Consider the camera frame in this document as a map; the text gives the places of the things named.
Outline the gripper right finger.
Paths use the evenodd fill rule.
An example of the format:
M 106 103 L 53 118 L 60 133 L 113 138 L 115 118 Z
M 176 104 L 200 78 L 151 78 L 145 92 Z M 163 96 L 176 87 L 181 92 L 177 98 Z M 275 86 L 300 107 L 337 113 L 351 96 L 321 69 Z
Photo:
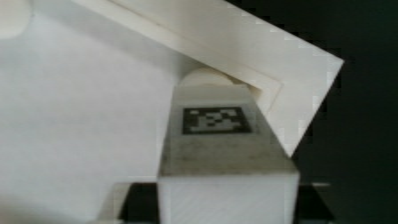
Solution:
M 300 185 L 293 224 L 334 224 L 335 218 L 319 195 L 328 187 L 328 183 Z

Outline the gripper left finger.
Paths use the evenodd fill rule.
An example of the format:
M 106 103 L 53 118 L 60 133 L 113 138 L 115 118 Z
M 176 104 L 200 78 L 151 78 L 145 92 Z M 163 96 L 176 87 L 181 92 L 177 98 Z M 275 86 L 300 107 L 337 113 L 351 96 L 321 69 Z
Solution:
M 154 182 L 113 185 L 94 224 L 160 224 Z

